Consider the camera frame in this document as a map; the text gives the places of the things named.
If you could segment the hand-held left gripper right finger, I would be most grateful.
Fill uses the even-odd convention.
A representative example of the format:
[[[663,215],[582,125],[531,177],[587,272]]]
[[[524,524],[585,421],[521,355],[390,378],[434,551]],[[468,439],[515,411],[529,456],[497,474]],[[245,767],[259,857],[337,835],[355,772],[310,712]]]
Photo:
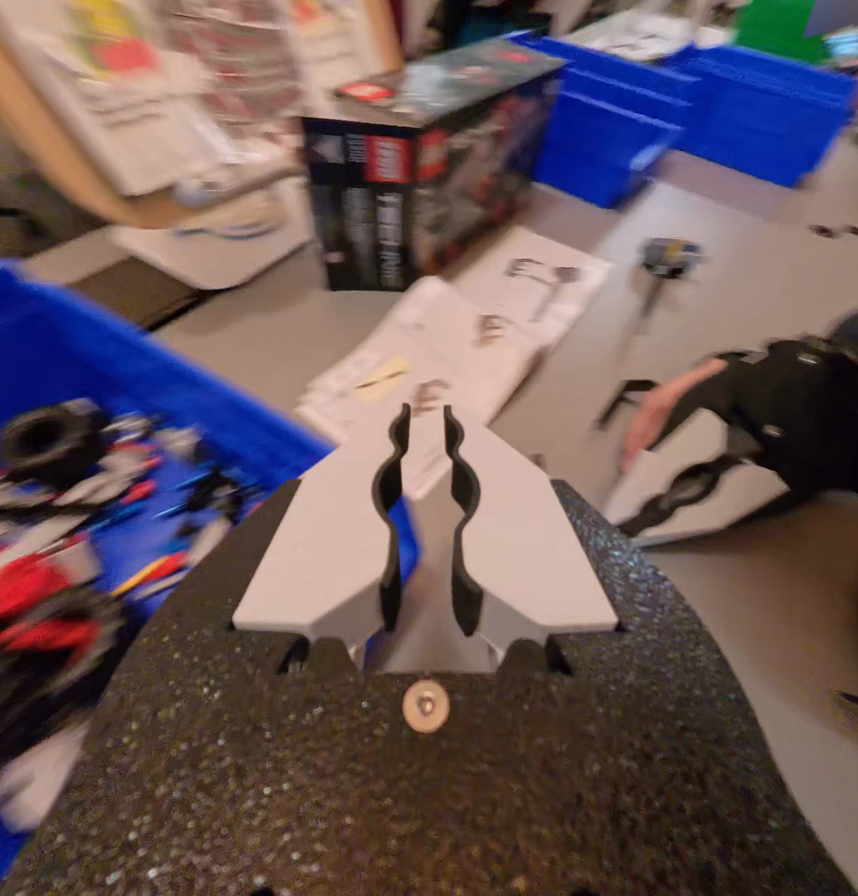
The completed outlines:
[[[487,427],[443,409],[450,491],[462,512],[450,590],[457,625],[495,666],[528,642],[612,633],[619,618],[548,474]]]

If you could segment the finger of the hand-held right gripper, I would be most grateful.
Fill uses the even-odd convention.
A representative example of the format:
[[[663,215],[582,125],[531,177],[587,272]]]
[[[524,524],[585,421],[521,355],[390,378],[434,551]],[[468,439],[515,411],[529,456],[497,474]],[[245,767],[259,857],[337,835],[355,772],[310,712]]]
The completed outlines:
[[[658,443],[636,455],[621,477],[621,514],[636,514],[651,498],[664,494],[673,480],[695,465],[755,454],[755,439],[714,412],[699,409]]]
[[[780,476],[753,463],[705,462],[663,476],[632,472],[602,515],[634,546],[661,546],[722,532],[789,493]]]

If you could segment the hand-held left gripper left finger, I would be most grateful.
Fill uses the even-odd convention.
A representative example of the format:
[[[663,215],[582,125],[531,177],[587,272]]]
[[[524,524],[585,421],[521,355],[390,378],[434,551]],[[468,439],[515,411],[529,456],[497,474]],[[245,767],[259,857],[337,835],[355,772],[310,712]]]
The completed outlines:
[[[364,666],[370,640],[391,632],[403,596],[400,533],[411,406],[362,420],[291,483],[290,500],[244,595],[235,629],[335,639]]]

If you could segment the blue plastic bin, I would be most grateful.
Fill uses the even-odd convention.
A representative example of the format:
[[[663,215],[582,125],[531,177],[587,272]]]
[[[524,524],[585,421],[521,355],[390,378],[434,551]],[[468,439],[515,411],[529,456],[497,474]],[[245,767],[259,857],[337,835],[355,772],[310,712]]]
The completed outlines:
[[[565,62],[534,181],[616,209],[657,175],[702,97],[701,78],[529,31],[509,40]]]
[[[328,449],[133,325],[0,264],[0,425],[90,398],[192,425],[267,491]],[[431,884],[365,680],[282,675],[290,640],[231,629],[281,497],[166,599],[115,667],[68,792],[0,894],[418,894]]]
[[[733,45],[688,46],[663,66],[698,79],[678,149],[784,187],[817,170],[858,99],[850,75]]]

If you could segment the small toy brick assembly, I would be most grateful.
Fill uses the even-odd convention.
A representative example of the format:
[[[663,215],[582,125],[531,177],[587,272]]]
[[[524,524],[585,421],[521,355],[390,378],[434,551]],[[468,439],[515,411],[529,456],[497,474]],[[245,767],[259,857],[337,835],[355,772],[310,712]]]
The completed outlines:
[[[678,238],[652,238],[644,243],[640,267],[650,278],[642,316],[647,317],[667,283],[683,280],[691,274],[703,257],[703,247]]]

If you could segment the pile of toy building pieces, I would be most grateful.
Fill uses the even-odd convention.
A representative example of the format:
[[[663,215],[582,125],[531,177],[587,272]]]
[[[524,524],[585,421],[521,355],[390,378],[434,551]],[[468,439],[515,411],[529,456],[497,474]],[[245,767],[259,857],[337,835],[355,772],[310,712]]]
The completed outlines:
[[[0,470],[0,823],[9,833],[30,833],[53,811],[91,706],[141,619],[263,493],[195,427],[106,415],[107,452],[76,486],[15,483]]]

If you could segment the grey desk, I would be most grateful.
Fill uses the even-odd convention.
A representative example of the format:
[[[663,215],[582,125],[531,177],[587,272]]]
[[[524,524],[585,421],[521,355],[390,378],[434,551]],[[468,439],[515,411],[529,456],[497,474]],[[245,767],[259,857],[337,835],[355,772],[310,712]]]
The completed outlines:
[[[564,641],[572,677],[485,674],[450,609],[445,476],[415,504],[423,559],[379,673],[324,673],[320,645],[286,675],[389,689],[401,740],[378,757],[430,873],[418,894],[857,894],[858,708],[839,693],[858,693],[858,498],[645,556],[595,532],[592,507],[631,409],[593,422],[622,381],[858,310],[858,237],[809,231],[858,226],[858,142],[798,191],[678,153],[625,211],[541,187],[524,223],[613,268],[493,427],[569,485],[589,554],[637,609],[623,632]],[[703,257],[644,317],[652,238]]]

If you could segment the person's right hand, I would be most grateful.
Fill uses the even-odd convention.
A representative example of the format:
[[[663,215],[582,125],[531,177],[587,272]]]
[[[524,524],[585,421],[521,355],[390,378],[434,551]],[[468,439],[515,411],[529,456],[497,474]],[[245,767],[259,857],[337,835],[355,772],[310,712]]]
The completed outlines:
[[[726,360],[711,357],[654,387],[640,400],[621,444],[620,472],[627,473],[638,454],[646,451],[660,437],[665,424],[680,399],[703,381],[720,373]]]

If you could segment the white instruction booklet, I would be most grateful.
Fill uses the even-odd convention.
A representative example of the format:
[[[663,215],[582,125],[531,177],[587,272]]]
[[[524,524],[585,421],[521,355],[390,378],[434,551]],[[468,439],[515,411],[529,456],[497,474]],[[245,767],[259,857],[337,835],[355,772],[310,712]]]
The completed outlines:
[[[510,228],[452,281],[426,276],[377,329],[316,377],[296,412],[335,444],[411,407],[403,489],[425,498],[449,469],[442,409],[488,426],[575,326],[613,264]]]

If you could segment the black toy tyre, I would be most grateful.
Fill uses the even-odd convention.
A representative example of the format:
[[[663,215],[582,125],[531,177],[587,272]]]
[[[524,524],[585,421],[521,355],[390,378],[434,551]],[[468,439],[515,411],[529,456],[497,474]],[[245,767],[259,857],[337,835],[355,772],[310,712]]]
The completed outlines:
[[[86,398],[25,411],[0,428],[0,470],[15,483],[66,491],[98,468],[109,423]]]

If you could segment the white board stand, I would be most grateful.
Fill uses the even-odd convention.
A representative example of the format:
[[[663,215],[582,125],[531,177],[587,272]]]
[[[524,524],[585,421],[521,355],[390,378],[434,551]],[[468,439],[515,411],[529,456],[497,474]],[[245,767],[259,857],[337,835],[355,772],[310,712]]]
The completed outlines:
[[[197,212],[171,228],[111,226],[107,231],[122,252],[207,292],[248,283],[314,238],[302,175]]]

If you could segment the green panel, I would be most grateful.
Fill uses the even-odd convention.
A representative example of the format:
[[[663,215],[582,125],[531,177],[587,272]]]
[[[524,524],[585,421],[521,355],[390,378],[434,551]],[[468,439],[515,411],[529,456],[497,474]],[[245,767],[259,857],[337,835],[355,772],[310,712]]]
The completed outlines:
[[[815,1],[749,1],[738,15],[736,46],[821,65],[829,53],[818,35],[805,36]]]

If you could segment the black toy set box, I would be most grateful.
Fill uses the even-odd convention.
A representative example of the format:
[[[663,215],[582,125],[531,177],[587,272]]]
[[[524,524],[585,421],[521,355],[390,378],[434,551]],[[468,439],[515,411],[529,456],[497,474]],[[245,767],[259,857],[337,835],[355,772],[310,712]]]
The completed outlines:
[[[565,68],[488,39],[340,85],[301,118],[328,288],[401,293],[510,220]]]

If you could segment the white paper sheet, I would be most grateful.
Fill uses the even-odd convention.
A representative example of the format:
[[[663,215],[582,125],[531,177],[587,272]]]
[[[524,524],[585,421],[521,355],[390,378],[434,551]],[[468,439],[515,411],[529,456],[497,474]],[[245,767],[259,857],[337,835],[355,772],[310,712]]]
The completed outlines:
[[[703,22],[691,16],[626,9],[577,28],[560,40],[628,61],[652,63],[686,48],[711,49],[731,43],[735,28]]]

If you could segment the instruction poster board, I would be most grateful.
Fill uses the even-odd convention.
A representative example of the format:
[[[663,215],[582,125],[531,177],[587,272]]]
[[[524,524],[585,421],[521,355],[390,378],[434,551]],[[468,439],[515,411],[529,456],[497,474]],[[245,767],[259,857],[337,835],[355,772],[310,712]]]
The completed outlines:
[[[61,192],[160,229],[302,171],[300,119],[402,60],[389,2],[0,2],[0,116]]]

